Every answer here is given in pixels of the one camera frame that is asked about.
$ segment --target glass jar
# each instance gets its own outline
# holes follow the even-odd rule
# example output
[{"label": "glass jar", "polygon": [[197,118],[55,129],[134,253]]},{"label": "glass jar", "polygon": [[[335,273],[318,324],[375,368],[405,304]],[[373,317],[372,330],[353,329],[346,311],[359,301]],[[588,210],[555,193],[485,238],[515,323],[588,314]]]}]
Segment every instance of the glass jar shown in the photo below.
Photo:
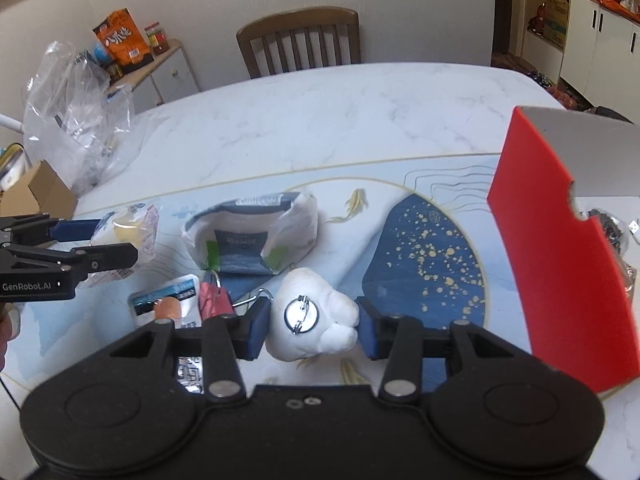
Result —
[{"label": "glass jar", "polygon": [[166,40],[164,29],[160,27],[159,22],[152,23],[148,27],[145,27],[145,32],[156,56],[169,50],[169,43]]}]

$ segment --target chair backrest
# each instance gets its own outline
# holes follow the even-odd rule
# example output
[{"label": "chair backrest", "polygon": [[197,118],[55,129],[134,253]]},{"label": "chair backrest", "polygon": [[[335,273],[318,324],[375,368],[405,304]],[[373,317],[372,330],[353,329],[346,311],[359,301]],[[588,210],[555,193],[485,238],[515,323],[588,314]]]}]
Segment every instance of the chair backrest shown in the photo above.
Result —
[{"label": "chair backrest", "polygon": [[341,7],[309,7],[307,9],[287,10],[278,14],[272,14],[249,25],[244,26],[236,34],[240,52],[244,58],[244,63],[252,79],[260,77],[260,68],[252,47],[252,41],[261,40],[262,49],[266,58],[269,74],[276,74],[276,66],[271,55],[269,37],[275,38],[275,43],[280,58],[280,67],[283,72],[289,72],[289,61],[283,35],[290,38],[291,56],[295,70],[302,70],[302,58],[296,39],[297,32],[304,32],[306,49],[306,59],[309,68],[315,68],[317,63],[313,51],[311,32],[318,32],[318,43],[320,50],[320,66],[329,66],[329,52],[326,46],[325,28],[330,29],[334,43],[334,59],[336,65],[342,65],[342,52],[340,49],[340,34],[338,26],[346,25],[347,38],[349,40],[349,56],[352,64],[360,63],[360,26],[358,24],[358,13],[355,10],[343,9]]}]

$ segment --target screw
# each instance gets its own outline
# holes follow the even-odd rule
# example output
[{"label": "screw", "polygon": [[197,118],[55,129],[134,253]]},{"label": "screw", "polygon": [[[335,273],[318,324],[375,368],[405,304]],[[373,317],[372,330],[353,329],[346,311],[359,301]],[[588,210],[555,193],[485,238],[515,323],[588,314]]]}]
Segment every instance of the screw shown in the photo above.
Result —
[{"label": "screw", "polygon": [[285,406],[287,408],[291,408],[292,410],[301,410],[305,407],[305,403],[299,399],[289,399],[285,402]]},{"label": "screw", "polygon": [[219,399],[233,397],[240,393],[240,384],[235,381],[216,381],[209,385],[209,393]]},{"label": "screw", "polygon": [[322,400],[317,397],[307,397],[305,399],[305,404],[307,406],[318,406],[319,404],[322,404]]},{"label": "screw", "polygon": [[385,391],[393,397],[407,397],[418,388],[411,381],[396,379],[385,384]]}]

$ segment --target red board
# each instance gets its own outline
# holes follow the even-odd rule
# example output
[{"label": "red board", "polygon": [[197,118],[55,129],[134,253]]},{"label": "red board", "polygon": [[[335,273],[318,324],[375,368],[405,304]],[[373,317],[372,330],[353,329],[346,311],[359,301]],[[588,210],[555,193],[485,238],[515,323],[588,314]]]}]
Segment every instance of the red board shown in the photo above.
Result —
[{"label": "red board", "polygon": [[638,335],[598,220],[580,220],[572,211],[572,181],[516,108],[488,202],[515,275],[532,353],[603,392],[640,376]]}]

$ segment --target marble table surface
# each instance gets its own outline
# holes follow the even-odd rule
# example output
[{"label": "marble table surface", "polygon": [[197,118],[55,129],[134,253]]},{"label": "marble table surface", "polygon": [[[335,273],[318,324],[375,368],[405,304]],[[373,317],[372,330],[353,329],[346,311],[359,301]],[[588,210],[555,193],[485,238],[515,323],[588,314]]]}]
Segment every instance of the marble table surface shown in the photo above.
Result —
[{"label": "marble table surface", "polygon": [[[561,107],[519,73],[454,64],[323,68],[217,88],[143,114],[140,156],[84,196],[77,213],[288,171],[499,153],[517,105]],[[638,388],[605,402],[607,425],[591,465],[606,480],[640,474]],[[14,411],[0,396],[7,480],[33,466]]]}]

